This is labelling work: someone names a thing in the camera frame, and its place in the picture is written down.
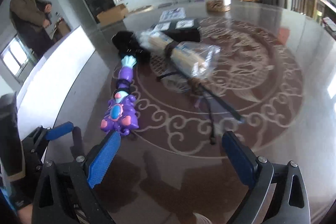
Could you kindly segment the cardboard box on floor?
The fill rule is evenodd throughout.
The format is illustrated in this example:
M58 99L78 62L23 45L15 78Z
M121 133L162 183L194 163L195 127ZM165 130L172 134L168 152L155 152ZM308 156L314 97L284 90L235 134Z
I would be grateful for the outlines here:
M114 8L101 12L97 15L97 18L100 25L103 27L123 20L128 14L129 11L127 7L124 4L120 4Z

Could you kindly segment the white packaged box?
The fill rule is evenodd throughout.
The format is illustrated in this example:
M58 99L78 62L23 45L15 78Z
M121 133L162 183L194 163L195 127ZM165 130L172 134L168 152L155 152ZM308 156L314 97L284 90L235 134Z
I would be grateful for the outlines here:
M169 20L178 20L178 19L184 19L186 17L186 12L183 7L178 7L171 10L163 11L159 21L165 22Z

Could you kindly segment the black flat box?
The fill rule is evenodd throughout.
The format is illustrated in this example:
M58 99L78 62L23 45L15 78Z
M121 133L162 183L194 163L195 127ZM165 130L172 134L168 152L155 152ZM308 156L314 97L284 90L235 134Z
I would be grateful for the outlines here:
M198 19L186 18L169 20L151 26L151 30L159 31L177 42L201 41L200 24Z

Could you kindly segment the person in brown jacket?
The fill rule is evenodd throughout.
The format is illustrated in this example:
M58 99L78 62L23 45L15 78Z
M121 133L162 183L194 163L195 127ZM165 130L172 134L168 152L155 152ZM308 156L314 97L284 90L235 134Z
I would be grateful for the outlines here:
M45 0L11 0L10 20L26 47L37 59L54 45L46 28L51 25L52 3Z

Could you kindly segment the black knit glove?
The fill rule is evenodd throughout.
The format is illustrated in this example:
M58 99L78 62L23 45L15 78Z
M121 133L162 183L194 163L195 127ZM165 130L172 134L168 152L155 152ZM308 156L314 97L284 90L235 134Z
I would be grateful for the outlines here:
M118 50L120 59L125 56L133 56L140 64L149 63L150 52L140 47L134 32L119 31L112 37L111 42Z

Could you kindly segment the bagged bamboo skewers bundle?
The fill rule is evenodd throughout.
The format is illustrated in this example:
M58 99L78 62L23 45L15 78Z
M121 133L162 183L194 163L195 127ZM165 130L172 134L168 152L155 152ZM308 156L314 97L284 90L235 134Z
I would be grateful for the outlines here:
M141 48L162 56L190 78L205 79L217 66L221 48L198 42L177 42L159 31L135 33Z

